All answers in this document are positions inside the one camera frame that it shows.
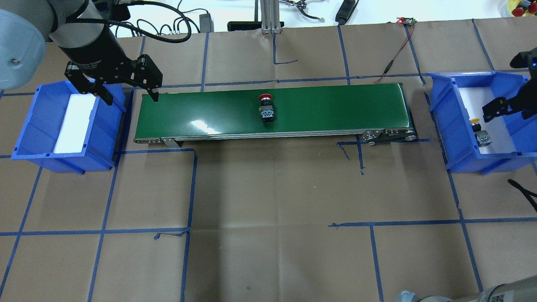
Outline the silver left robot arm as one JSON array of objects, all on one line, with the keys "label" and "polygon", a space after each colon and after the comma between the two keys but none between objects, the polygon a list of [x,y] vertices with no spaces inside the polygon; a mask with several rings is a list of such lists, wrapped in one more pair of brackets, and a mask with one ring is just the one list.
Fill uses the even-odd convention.
[{"label": "silver left robot arm", "polygon": [[128,84],[159,100],[163,74],[146,54],[130,59],[91,0],[2,0],[1,89],[18,89],[30,82],[52,41],[69,63],[65,76],[81,94],[92,94],[107,105],[107,87]]}]

